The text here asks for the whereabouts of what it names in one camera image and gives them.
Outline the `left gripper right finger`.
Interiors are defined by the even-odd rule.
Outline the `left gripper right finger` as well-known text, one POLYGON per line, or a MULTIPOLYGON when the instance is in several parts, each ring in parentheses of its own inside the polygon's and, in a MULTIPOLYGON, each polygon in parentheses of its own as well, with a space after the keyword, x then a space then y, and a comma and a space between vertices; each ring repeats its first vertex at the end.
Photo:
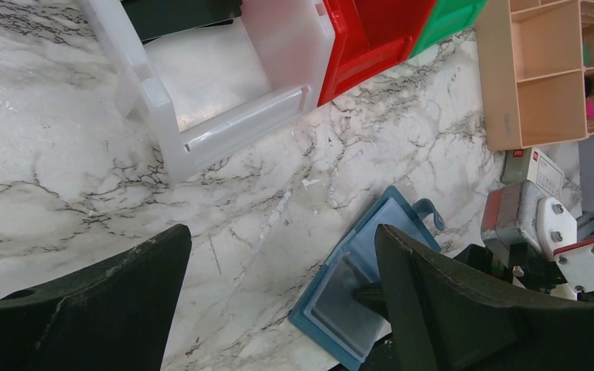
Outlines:
POLYGON ((403 370, 594 370, 594 303, 491 277, 381 224, 377 263, 403 370))

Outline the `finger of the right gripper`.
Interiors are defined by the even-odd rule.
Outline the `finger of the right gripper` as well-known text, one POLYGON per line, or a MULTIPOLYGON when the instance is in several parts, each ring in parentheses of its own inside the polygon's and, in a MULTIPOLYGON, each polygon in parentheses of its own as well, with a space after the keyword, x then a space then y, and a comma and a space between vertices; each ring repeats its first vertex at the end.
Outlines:
POLYGON ((369 283, 361 285, 353 293, 353 299, 373 313, 389 321, 386 298, 381 283, 369 283))

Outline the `blue card holder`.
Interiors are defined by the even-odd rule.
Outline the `blue card holder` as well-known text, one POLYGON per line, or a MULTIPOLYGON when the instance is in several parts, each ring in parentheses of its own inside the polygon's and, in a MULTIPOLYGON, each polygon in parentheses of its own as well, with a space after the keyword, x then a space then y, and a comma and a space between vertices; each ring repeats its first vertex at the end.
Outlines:
POLYGON ((441 247, 423 223, 432 216, 437 230, 444 219, 430 199, 411 204, 390 186, 333 248, 293 307, 289 320, 348 370, 357 370, 370 354, 385 320, 353 298, 365 284, 380 281, 374 237, 388 224, 434 251, 441 247))

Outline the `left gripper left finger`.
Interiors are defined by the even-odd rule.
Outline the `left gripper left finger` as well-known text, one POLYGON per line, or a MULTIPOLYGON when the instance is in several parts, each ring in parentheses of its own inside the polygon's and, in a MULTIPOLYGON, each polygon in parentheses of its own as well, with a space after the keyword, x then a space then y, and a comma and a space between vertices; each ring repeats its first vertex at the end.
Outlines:
POLYGON ((189 262, 177 224, 0 299, 0 370, 158 370, 189 262))

